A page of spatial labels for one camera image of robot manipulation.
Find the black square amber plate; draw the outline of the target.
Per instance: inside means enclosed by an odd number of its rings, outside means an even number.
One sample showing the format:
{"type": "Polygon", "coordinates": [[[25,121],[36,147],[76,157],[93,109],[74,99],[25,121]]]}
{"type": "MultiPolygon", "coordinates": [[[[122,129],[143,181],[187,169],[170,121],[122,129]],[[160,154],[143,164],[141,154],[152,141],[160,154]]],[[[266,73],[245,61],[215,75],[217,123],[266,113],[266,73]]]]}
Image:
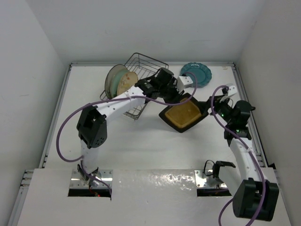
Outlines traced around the black square amber plate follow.
{"type": "Polygon", "coordinates": [[[171,128],[183,133],[201,122],[207,115],[201,114],[198,100],[192,97],[185,104],[167,106],[159,113],[159,117],[171,128]]]}

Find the teal scalloped plate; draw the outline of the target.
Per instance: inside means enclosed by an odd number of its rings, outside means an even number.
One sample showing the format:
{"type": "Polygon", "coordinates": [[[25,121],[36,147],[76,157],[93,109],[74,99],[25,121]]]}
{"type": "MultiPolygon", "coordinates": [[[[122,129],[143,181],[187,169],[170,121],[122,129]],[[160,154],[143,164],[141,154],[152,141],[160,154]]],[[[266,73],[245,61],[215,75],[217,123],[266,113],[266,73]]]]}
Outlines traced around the teal scalloped plate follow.
{"type": "Polygon", "coordinates": [[[204,64],[191,62],[185,64],[181,70],[180,75],[191,77],[193,84],[197,84],[198,88],[205,87],[212,79],[211,70],[204,64]]]}

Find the tan bird plate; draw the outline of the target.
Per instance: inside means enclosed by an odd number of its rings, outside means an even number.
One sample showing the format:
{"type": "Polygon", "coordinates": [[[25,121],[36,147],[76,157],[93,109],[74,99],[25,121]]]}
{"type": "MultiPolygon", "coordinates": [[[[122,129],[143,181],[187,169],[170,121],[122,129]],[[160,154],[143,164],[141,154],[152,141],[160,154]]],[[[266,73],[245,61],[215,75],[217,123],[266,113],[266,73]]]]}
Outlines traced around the tan bird plate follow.
{"type": "Polygon", "coordinates": [[[133,85],[138,82],[138,76],[135,72],[125,73],[118,84],[117,96],[129,90],[133,85]]]}

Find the light blue flower plate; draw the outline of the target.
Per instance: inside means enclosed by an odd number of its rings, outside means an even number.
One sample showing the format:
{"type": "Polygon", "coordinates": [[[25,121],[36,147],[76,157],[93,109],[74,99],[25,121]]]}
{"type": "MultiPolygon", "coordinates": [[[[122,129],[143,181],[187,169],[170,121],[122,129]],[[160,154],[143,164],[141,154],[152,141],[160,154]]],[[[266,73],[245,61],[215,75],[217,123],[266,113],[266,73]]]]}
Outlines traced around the light blue flower plate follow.
{"type": "Polygon", "coordinates": [[[112,98],[114,98],[117,95],[117,89],[118,89],[118,85],[119,85],[121,78],[123,77],[123,75],[125,75],[128,72],[129,72],[128,69],[122,69],[122,70],[118,71],[116,73],[116,75],[113,77],[113,79],[111,81],[111,86],[110,86],[110,92],[111,92],[112,98]]]}

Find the beige tree pattern plate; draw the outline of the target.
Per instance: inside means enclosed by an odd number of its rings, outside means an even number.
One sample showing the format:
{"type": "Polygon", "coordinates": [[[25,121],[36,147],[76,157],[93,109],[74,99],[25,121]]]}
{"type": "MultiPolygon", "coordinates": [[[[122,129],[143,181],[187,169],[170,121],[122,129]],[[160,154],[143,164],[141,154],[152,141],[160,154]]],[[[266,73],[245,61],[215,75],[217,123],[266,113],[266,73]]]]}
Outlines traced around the beige tree pattern plate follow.
{"type": "Polygon", "coordinates": [[[110,87],[111,87],[111,81],[114,78],[114,76],[120,71],[127,69],[124,65],[122,64],[117,64],[113,66],[110,71],[108,72],[106,79],[105,79],[105,84],[104,84],[104,91],[106,93],[106,96],[108,99],[112,98],[111,92],[110,92],[110,87]]]}

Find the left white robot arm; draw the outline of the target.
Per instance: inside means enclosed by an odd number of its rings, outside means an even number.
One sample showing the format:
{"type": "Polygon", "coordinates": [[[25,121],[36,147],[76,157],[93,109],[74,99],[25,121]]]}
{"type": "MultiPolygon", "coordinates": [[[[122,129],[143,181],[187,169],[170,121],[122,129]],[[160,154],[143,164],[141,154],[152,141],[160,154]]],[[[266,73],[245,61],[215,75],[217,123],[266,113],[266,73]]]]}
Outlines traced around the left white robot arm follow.
{"type": "Polygon", "coordinates": [[[185,88],[190,85],[192,79],[185,76],[175,77],[170,70],[160,68],[157,75],[139,80],[122,94],[83,109],[77,130],[83,156],[78,171],[84,179],[88,180],[90,175],[98,171],[96,159],[99,147],[107,139],[107,127],[110,122],[123,113],[157,98],[162,98],[164,105],[177,104],[185,88]]]}

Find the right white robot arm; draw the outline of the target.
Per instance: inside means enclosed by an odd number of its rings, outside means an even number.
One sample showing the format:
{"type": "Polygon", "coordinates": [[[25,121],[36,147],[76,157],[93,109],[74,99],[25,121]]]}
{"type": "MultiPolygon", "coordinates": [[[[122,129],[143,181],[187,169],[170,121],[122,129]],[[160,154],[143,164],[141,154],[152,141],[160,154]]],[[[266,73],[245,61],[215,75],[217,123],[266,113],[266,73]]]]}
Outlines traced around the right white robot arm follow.
{"type": "Polygon", "coordinates": [[[209,97],[204,103],[205,112],[221,116],[226,121],[224,139],[233,152],[236,164],[217,161],[212,177],[224,182],[232,195],[231,204],[237,218],[271,221],[276,209],[279,188],[271,183],[260,168],[253,150],[252,137],[247,127],[251,112],[255,110],[245,100],[237,101],[234,107],[224,96],[209,97]]]}

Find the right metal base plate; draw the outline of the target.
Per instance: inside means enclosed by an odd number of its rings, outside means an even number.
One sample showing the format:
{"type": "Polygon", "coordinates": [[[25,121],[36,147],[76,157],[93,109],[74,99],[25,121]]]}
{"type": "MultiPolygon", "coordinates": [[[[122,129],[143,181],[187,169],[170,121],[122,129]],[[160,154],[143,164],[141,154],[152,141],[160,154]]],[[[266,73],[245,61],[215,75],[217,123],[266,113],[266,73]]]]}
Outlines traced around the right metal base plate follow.
{"type": "Polygon", "coordinates": [[[227,189],[225,183],[213,178],[212,172],[212,169],[195,170],[196,187],[199,189],[227,189]]]}

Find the metal base plate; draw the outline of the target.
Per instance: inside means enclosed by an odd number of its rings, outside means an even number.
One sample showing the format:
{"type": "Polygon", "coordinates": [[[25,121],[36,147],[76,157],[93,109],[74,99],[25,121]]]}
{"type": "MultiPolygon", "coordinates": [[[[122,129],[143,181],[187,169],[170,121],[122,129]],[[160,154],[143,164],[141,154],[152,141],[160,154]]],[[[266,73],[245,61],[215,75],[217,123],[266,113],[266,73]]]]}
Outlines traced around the metal base plate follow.
{"type": "MultiPolygon", "coordinates": [[[[106,183],[109,187],[112,186],[112,181],[113,181],[113,172],[107,170],[99,170],[96,178],[99,180],[102,180],[104,183],[106,183]]],[[[74,169],[71,174],[71,180],[70,180],[70,189],[88,189],[88,188],[93,188],[93,189],[107,189],[108,187],[104,185],[103,183],[100,183],[98,181],[95,182],[89,182],[86,181],[83,176],[76,170],[74,169]]]]}
{"type": "Polygon", "coordinates": [[[212,172],[212,169],[195,170],[196,187],[199,189],[227,189],[225,183],[213,178],[212,172]]]}

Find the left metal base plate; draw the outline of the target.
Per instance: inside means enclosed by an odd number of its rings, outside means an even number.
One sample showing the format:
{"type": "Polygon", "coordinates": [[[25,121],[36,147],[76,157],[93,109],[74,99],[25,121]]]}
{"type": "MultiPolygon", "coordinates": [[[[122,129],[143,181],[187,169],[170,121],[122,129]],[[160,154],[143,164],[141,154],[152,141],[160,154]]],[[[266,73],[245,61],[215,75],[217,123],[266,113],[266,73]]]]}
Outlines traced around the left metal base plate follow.
{"type": "MultiPolygon", "coordinates": [[[[96,178],[99,180],[102,180],[104,183],[106,183],[109,187],[112,186],[112,181],[113,181],[113,172],[107,170],[99,170],[96,178]]],[[[88,188],[93,188],[93,189],[107,189],[108,187],[104,185],[103,183],[100,183],[98,181],[95,182],[89,182],[86,181],[83,176],[76,170],[74,169],[71,174],[71,180],[70,180],[70,189],[88,189],[88,188]]]]}

